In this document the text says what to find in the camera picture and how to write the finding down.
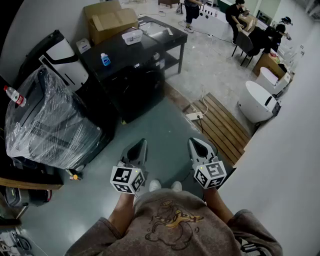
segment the plastic bottle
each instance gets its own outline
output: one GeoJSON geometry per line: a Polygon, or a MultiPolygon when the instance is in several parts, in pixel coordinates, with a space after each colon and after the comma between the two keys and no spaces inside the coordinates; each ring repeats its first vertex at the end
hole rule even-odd
{"type": "Polygon", "coordinates": [[[101,60],[102,60],[103,65],[105,65],[105,66],[108,66],[111,63],[108,55],[106,55],[104,53],[101,53],[101,60]]]}
{"type": "Polygon", "coordinates": [[[3,89],[5,90],[9,98],[15,103],[17,103],[20,107],[24,107],[26,105],[27,99],[20,95],[20,93],[17,92],[15,89],[7,85],[5,85],[3,89]]]}

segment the black chair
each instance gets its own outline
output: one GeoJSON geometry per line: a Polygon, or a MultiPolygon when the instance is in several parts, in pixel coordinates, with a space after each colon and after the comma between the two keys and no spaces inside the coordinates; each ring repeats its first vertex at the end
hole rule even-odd
{"type": "MultiPolygon", "coordinates": [[[[240,49],[242,50],[242,53],[241,53],[241,56],[242,54],[245,52],[246,56],[244,57],[242,63],[241,63],[241,66],[243,65],[243,63],[245,62],[247,56],[248,56],[248,52],[250,52],[253,48],[254,48],[254,45],[253,43],[251,42],[251,39],[249,38],[249,36],[247,36],[245,33],[243,33],[242,31],[239,32],[238,36],[236,37],[236,40],[235,40],[235,48],[234,48],[234,51],[232,53],[232,57],[234,56],[235,52],[236,52],[236,49],[237,47],[239,46],[240,49]]],[[[250,62],[252,61],[254,57],[252,56],[251,59],[249,60],[249,63],[247,65],[247,67],[249,66],[250,62]]]]}

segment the plastic-wrapped object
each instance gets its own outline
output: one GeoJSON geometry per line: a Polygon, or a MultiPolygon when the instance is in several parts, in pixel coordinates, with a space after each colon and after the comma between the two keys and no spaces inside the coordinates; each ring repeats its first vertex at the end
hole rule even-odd
{"type": "Polygon", "coordinates": [[[20,86],[24,107],[13,101],[5,116],[9,157],[75,169],[98,146],[102,130],[85,116],[85,106],[62,79],[42,65],[20,86]]]}

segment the blue liquid bottle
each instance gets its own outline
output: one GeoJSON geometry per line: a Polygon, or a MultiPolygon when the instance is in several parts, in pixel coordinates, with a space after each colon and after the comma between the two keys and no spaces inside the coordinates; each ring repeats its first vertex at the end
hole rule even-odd
{"type": "Polygon", "coordinates": [[[101,53],[101,60],[102,60],[103,65],[105,65],[105,66],[108,66],[111,63],[108,55],[106,55],[104,53],[101,53]]]}

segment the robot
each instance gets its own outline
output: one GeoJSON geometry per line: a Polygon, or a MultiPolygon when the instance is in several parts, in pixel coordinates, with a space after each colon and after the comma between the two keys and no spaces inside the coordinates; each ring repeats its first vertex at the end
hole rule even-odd
{"type": "MultiPolygon", "coordinates": [[[[204,189],[220,186],[227,173],[223,162],[219,161],[212,147],[198,138],[190,138],[187,146],[194,170],[194,179],[204,189]]],[[[146,181],[147,154],[147,141],[144,138],[123,150],[117,166],[112,168],[110,182],[115,190],[137,194],[140,186],[143,186],[146,181]]]]}

